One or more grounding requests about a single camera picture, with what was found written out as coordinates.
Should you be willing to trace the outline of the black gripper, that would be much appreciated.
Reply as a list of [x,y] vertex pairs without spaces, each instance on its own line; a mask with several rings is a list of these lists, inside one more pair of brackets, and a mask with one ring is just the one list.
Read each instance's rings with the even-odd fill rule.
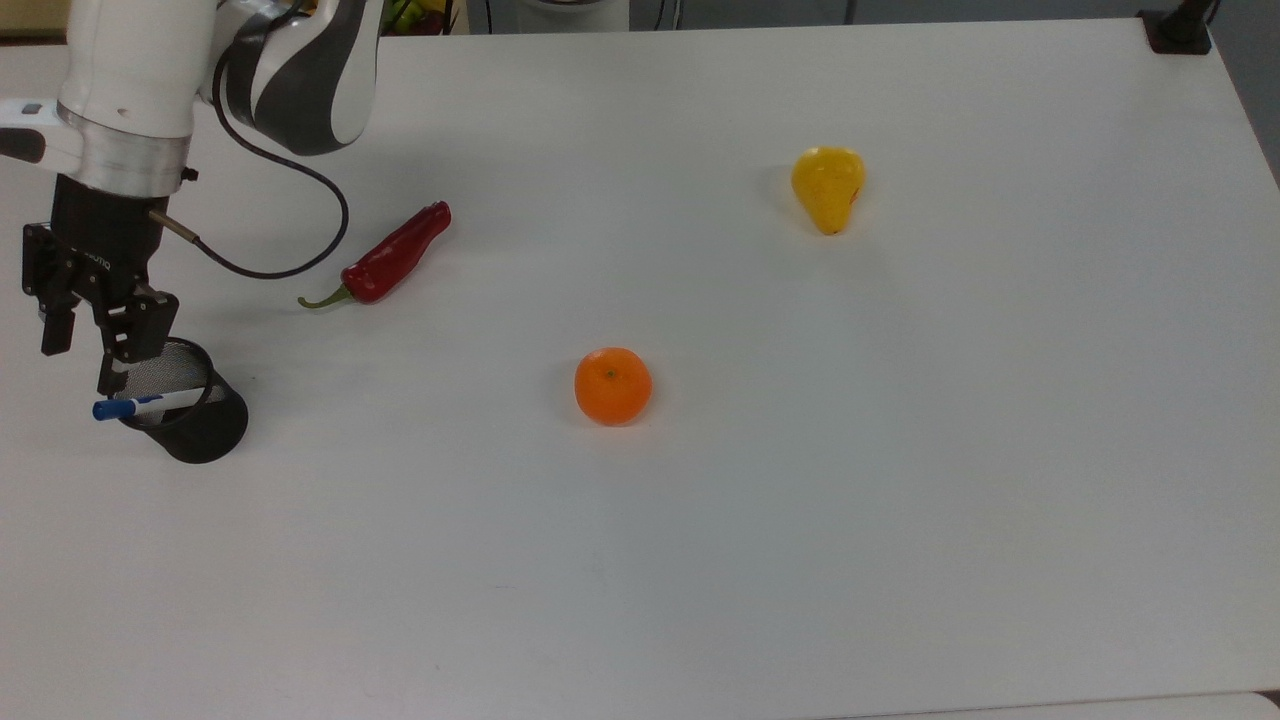
[[23,292],[38,305],[42,355],[69,350],[81,301],[72,291],[76,259],[60,243],[105,274],[99,283],[106,300],[93,304],[102,338],[100,395],[119,392],[136,366],[159,357],[177,318],[180,302],[175,295],[134,293],[138,284],[150,283],[148,260],[163,234],[150,213],[165,211],[168,204],[168,196],[127,197],[58,176],[51,229],[42,224],[23,228]]

